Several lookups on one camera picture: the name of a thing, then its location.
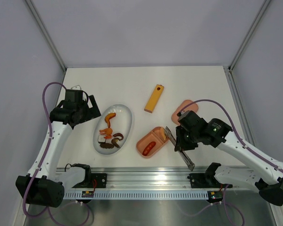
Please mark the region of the orange bread roll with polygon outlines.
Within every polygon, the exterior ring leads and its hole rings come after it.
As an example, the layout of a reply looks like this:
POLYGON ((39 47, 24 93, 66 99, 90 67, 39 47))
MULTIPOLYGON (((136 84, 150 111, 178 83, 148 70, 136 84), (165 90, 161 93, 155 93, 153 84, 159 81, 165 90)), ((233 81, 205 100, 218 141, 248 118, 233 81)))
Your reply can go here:
POLYGON ((165 129, 163 128, 162 129, 162 137, 163 137, 163 140, 166 141, 167 140, 167 136, 165 134, 165 129))

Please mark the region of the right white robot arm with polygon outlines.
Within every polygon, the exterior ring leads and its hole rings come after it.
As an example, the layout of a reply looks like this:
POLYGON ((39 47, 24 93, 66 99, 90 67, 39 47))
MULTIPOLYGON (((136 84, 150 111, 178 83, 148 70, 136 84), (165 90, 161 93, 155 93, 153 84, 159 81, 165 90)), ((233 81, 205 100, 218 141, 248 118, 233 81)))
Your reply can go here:
POLYGON ((228 153, 250 168, 250 171, 234 169, 213 162, 203 176, 207 185, 247 188, 273 205, 283 205, 283 162, 239 140, 233 128, 220 119, 206 122, 193 111, 177 115, 179 126, 176 127, 175 151, 194 150, 202 143, 228 153))

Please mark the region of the red sausage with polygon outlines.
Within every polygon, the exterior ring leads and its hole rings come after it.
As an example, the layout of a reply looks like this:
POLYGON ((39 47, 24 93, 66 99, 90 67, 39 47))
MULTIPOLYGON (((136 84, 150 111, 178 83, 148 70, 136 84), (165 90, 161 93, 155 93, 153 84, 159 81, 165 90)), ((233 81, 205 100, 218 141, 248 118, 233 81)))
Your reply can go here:
POLYGON ((156 142, 155 141, 151 141, 143 150, 142 155, 147 156, 150 151, 155 147, 156 142))

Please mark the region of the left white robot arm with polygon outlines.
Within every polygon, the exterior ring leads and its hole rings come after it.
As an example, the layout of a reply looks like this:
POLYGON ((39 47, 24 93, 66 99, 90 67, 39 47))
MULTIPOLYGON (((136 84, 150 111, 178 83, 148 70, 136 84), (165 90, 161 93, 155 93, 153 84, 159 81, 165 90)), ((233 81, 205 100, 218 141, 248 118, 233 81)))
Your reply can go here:
POLYGON ((66 191, 76 185, 88 187, 95 180, 89 165, 74 163, 65 174, 57 177, 61 153, 75 126, 101 116, 93 95, 82 90, 67 89, 65 98, 49 113, 48 132, 25 176, 18 176, 16 187, 23 205, 58 207, 66 191))

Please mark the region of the metal food tongs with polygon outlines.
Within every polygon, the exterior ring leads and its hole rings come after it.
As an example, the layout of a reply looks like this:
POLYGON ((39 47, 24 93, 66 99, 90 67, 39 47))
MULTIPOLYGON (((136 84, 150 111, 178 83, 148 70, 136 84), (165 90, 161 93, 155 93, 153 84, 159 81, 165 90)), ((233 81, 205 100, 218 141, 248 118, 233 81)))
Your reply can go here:
POLYGON ((182 151, 182 150, 179 149, 179 146, 176 143, 176 139, 174 138, 171 130, 167 126, 164 128, 164 134, 165 134, 166 137, 168 137, 168 139, 174 145, 175 152, 178 152, 180 154, 181 158, 183 159, 183 161, 187 165, 188 169, 190 171, 193 171, 194 168, 195 168, 194 162, 189 158, 189 156, 185 153, 185 151, 182 151))

